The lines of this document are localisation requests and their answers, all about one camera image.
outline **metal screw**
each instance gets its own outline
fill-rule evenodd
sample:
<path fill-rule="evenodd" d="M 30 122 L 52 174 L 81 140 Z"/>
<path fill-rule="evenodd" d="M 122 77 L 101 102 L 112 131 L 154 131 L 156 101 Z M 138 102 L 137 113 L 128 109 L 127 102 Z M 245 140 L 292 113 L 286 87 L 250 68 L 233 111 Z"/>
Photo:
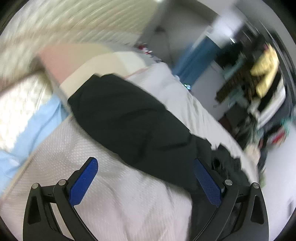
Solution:
<path fill-rule="evenodd" d="M 253 183 L 253 187 L 258 189 L 259 188 L 259 184 L 258 183 Z"/>
<path fill-rule="evenodd" d="M 34 183 L 33 185 L 32 185 L 32 188 L 33 189 L 36 189 L 38 187 L 38 183 Z"/>
<path fill-rule="evenodd" d="M 65 184 L 66 184 L 66 180 L 65 179 L 59 180 L 59 185 L 60 186 L 63 186 Z"/>
<path fill-rule="evenodd" d="M 229 180 L 229 179 L 226 179 L 225 180 L 225 184 L 228 185 L 228 186 L 231 186 L 232 185 L 232 181 Z"/>

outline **black fabric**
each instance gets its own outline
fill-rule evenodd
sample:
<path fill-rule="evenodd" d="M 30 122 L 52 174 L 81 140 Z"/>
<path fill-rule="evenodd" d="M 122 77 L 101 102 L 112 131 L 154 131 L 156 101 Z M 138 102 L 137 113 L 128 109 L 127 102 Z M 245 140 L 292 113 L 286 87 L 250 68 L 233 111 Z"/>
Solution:
<path fill-rule="evenodd" d="M 191 240 L 216 210 L 194 175 L 196 158 L 222 179 L 249 185 L 240 160 L 233 159 L 226 148 L 220 145 L 212 151 L 207 140 L 192 135 L 158 100 L 113 74 L 93 75 L 68 103 L 78 124 L 125 163 L 190 192 Z M 227 226 L 231 230 L 233 223 Z"/>
<path fill-rule="evenodd" d="M 270 102 L 274 92 L 276 91 L 279 85 L 280 80 L 281 80 L 281 73 L 278 71 L 266 95 L 261 99 L 260 105 L 258 106 L 258 111 L 260 113 L 265 109 L 267 104 Z"/>

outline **bed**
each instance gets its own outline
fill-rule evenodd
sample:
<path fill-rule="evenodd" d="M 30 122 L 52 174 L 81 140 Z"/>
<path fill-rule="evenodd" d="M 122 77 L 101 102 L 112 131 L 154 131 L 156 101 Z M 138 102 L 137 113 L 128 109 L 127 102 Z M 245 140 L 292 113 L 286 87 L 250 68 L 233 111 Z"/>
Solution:
<path fill-rule="evenodd" d="M 120 5 L 116 0 L 95 3 L 30 0 L 12 18 L 0 37 L 1 88 L 5 88 L 0 103 L 3 106 L 1 111 L 6 115 L 5 120 L 20 121 L 5 122 L 3 118 L 0 119 L 1 129 L 4 130 L 0 139 L 3 150 L 13 148 L 15 139 L 26 127 L 28 119 L 52 95 L 47 76 L 31 65 L 37 50 L 48 43 L 59 41 L 109 40 L 133 46 L 153 16 L 157 3 L 125 2 L 129 3 L 128 10 L 124 3 Z M 60 11 L 50 15 L 53 9 Z M 72 11 L 79 14 L 72 17 Z M 145 74 L 145 78 L 137 78 L 137 74 L 134 74 L 127 79 L 155 96 L 193 134 L 207 138 L 212 148 L 220 143 L 225 145 L 232 156 L 240 157 L 242 170 L 249 181 L 258 182 L 253 162 L 243 154 L 230 134 L 183 87 L 178 78 L 171 74 L 166 64 L 153 64 L 145 70 Z M 58 149 L 59 144 L 65 141 L 69 146 L 81 150 L 77 158 L 71 158 L 69 150 Z M 100 176 L 95 179 L 97 185 L 92 185 L 90 195 L 86 196 L 78 213 L 98 240 L 187 239 L 191 215 L 188 193 L 124 165 L 114 153 L 83 134 L 70 116 L 31 154 L 1 196 L 0 216 L 18 240 L 22 240 L 24 205 L 32 183 L 50 185 L 53 180 L 69 176 L 89 156 L 98 158 Z"/>

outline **blue gripper pad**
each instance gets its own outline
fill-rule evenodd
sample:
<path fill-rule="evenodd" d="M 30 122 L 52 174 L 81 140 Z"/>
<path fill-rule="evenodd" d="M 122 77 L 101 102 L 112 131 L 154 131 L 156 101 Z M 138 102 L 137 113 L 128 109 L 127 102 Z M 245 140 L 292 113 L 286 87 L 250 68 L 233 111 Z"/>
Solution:
<path fill-rule="evenodd" d="M 72 207 L 78 205 L 82 201 L 87 189 L 96 176 L 98 169 L 98 161 L 93 158 L 83 170 L 77 181 L 73 184 L 69 193 L 69 203 Z"/>
<path fill-rule="evenodd" d="M 210 203 L 219 207 L 222 202 L 221 189 L 198 159 L 194 160 L 193 169 Z"/>

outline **yellow garment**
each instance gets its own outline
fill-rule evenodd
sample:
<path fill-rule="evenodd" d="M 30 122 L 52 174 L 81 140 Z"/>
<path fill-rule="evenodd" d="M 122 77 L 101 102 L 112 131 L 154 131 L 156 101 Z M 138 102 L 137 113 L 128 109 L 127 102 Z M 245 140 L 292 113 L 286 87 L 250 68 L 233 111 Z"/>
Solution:
<path fill-rule="evenodd" d="M 268 49 L 260 56 L 259 60 L 251 69 L 251 75 L 260 76 L 264 74 L 263 79 L 256 86 L 257 95 L 263 98 L 269 90 L 274 77 L 279 68 L 279 58 L 274 48 L 268 44 Z"/>

